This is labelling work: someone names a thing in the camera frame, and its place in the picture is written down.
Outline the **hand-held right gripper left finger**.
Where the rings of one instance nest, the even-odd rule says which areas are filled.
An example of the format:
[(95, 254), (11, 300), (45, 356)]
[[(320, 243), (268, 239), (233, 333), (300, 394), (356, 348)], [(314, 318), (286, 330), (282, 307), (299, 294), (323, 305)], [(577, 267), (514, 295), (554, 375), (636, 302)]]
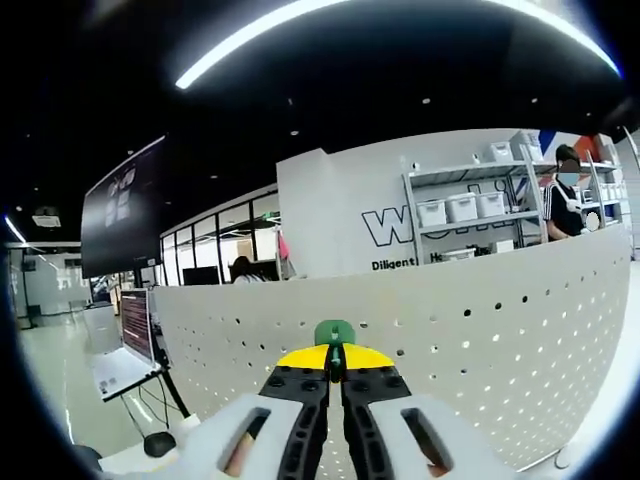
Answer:
[(257, 394), (244, 394), (187, 437), (184, 479), (313, 479), (327, 438), (330, 347), (281, 358)]

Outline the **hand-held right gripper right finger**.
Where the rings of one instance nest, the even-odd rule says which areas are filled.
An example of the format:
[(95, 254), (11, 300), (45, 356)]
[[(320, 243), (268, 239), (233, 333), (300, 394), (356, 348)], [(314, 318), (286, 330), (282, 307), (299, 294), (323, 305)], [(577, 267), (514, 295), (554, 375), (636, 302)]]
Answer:
[(340, 347), (344, 435), (359, 479), (514, 479), (481, 433), (414, 394), (386, 355)]

